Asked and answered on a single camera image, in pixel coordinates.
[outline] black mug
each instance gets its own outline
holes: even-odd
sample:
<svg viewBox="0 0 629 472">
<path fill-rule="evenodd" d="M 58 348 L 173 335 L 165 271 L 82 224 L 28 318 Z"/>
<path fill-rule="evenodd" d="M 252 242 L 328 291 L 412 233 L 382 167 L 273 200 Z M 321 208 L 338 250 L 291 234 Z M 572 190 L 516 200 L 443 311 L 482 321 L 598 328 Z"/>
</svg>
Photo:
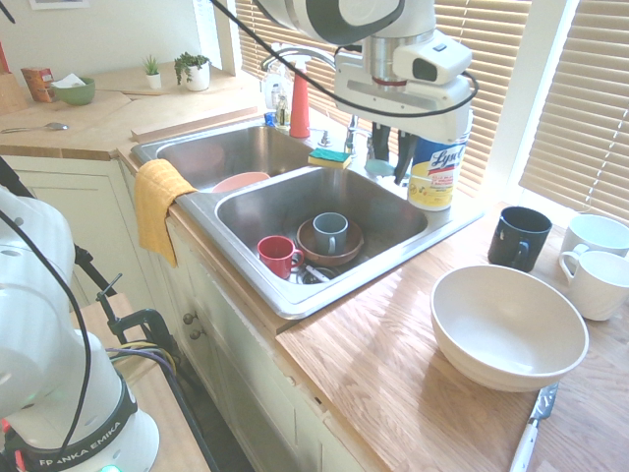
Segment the black mug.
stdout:
<svg viewBox="0 0 629 472">
<path fill-rule="evenodd" d="M 534 209 L 505 208 L 489 246 L 489 262 L 530 272 L 551 228 L 550 220 Z"/>
</svg>

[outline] stainless steel sink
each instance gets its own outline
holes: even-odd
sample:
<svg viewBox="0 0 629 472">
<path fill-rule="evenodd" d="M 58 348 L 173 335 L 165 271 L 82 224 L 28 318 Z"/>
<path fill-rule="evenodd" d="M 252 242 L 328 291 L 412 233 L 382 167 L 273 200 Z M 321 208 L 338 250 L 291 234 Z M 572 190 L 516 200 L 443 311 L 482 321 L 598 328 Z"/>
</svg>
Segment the stainless steel sink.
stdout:
<svg viewBox="0 0 629 472">
<path fill-rule="evenodd" d="M 206 190 L 238 172 L 263 170 L 272 175 L 229 193 L 188 194 L 177 203 L 275 313 L 289 320 L 311 315 L 482 214 L 467 201 L 455 202 L 444 211 L 418 209 L 403 198 L 403 189 L 376 180 L 360 161 L 346 170 L 308 166 L 315 143 L 315 139 L 295 140 L 255 121 L 140 145 L 134 152 L 144 162 L 170 160 L 191 184 Z M 214 160 L 223 164 L 211 163 Z M 365 238 L 361 252 L 344 265 L 317 267 L 306 261 L 329 281 L 311 283 L 318 281 L 303 266 L 284 280 L 259 260 L 261 238 L 281 234 L 294 239 L 301 223 L 325 211 L 346 215 L 361 227 Z"/>
<path fill-rule="evenodd" d="M 338 268 L 345 272 L 423 232 L 424 213 L 355 172 L 317 168 L 273 185 L 224 199 L 218 219 L 257 259 L 257 243 L 273 234 L 295 241 L 304 222 L 336 211 L 360 226 L 365 244 L 355 259 Z"/>
<path fill-rule="evenodd" d="M 134 147 L 143 161 L 166 159 L 200 192 L 243 172 L 271 177 L 308 165 L 311 148 L 263 123 L 246 123 Z"/>
</svg>

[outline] small plant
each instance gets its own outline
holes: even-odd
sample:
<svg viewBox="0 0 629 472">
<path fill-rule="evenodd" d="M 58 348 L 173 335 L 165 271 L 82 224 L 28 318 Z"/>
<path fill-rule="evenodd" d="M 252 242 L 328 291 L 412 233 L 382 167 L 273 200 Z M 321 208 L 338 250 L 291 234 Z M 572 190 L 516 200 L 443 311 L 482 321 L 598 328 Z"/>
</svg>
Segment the small plant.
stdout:
<svg viewBox="0 0 629 472">
<path fill-rule="evenodd" d="M 159 69 L 157 67 L 157 58 L 151 56 L 150 54 L 146 59 L 143 60 L 144 71 L 148 76 L 156 76 L 159 74 Z"/>
<path fill-rule="evenodd" d="M 211 65 L 211 62 L 205 56 L 193 56 L 192 54 L 188 54 L 187 52 L 184 52 L 181 56 L 175 59 L 177 85 L 181 85 L 182 72 L 186 73 L 186 82 L 192 82 L 193 79 L 190 77 L 190 68 L 197 67 L 197 69 L 200 69 L 203 64 Z"/>
</svg>

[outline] white pot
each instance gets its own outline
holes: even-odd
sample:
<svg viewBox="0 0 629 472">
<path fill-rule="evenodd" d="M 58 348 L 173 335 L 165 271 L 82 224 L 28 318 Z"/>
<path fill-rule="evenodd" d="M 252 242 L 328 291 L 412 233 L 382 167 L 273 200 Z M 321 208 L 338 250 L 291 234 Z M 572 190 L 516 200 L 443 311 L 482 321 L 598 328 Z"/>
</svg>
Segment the white pot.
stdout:
<svg viewBox="0 0 629 472">
<path fill-rule="evenodd" d="M 155 74 L 154 76 L 146 76 L 148 80 L 148 86 L 152 89 L 161 89 L 161 74 Z"/>
<path fill-rule="evenodd" d="M 209 87 L 209 64 L 205 63 L 200 66 L 192 66 L 190 68 L 191 82 L 186 81 L 186 87 L 190 91 L 201 91 Z"/>
</svg>

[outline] pink plate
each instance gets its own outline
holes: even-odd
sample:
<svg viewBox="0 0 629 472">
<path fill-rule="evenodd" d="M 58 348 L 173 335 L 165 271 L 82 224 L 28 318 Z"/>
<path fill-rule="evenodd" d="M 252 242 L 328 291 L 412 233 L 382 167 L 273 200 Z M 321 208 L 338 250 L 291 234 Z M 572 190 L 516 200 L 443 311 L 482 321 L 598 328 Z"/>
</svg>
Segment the pink plate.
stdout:
<svg viewBox="0 0 629 472">
<path fill-rule="evenodd" d="M 265 172 L 245 172 L 242 174 L 232 175 L 221 181 L 212 189 L 212 194 L 219 194 L 222 192 L 231 192 L 232 190 L 240 189 L 247 185 L 252 185 L 255 182 L 261 182 L 270 178 Z"/>
</svg>

